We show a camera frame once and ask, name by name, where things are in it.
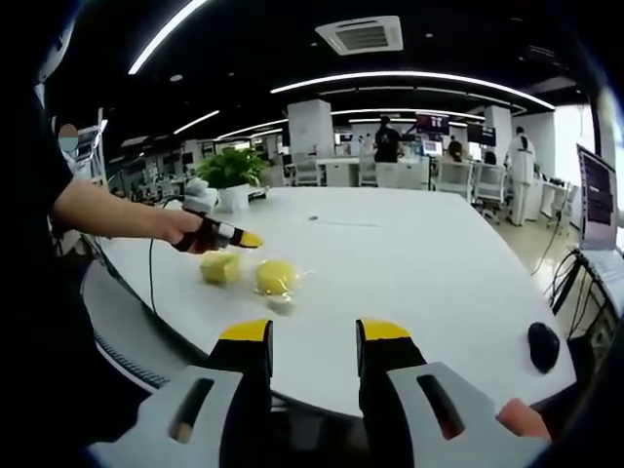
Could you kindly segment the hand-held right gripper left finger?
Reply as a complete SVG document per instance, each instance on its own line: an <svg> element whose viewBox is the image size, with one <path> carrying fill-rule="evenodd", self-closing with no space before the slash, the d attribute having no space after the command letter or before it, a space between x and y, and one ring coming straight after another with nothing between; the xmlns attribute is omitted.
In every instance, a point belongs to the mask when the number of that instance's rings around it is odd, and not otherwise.
<svg viewBox="0 0 624 468"><path fill-rule="evenodd" d="M96 467L263 467L272 406L272 322L235 324L208 359L147 398L134 427L93 444Z"/></svg>

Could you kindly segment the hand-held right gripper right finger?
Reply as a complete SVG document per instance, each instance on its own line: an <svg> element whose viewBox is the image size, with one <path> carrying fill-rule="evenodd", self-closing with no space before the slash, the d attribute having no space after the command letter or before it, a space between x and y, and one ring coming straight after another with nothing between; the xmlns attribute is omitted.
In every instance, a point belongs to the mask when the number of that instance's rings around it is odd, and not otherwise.
<svg viewBox="0 0 624 468"><path fill-rule="evenodd" d="M356 322L359 406L379 467L528 467L546 449L497 421L491 398L429 363L391 322Z"/></svg>

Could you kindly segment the person's left hand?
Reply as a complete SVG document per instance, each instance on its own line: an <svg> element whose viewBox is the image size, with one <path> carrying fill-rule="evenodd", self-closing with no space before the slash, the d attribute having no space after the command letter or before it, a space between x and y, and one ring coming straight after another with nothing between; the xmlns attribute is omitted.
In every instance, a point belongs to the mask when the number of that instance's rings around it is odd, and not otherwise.
<svg viewBox="0 0 624 468"><path fill-rule="evenodd" d="M163 210L160 239L172 246L178 245L185 234L198 231L203 219L186 211Z"/></svg>

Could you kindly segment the person's right hand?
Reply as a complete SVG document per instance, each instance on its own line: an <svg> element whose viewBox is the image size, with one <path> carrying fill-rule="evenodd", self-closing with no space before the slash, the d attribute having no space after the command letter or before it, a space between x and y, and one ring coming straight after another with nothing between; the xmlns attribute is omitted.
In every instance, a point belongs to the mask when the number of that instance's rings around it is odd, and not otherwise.
<svg viewBox="0 0 624 468"><path fill-rule="evenodd" d="M501 408L496 419L517 436L551 441L551 435L541 415L520 399L514 398L508 401Z"/></svg>

